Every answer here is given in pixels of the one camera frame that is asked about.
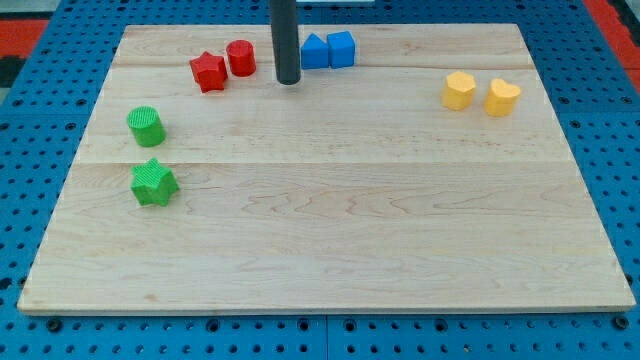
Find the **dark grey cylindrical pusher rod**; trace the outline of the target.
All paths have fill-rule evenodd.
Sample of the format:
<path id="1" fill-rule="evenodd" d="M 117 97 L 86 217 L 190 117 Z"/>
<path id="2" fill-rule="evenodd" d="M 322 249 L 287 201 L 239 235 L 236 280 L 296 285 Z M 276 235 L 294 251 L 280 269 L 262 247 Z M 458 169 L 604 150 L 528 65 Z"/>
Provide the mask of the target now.
<path id="1" fill-rule="evenodd" d="M 283 85 L 301 79 L 297 7 L 295 0 L 269 0 L 276 78 Z"/>

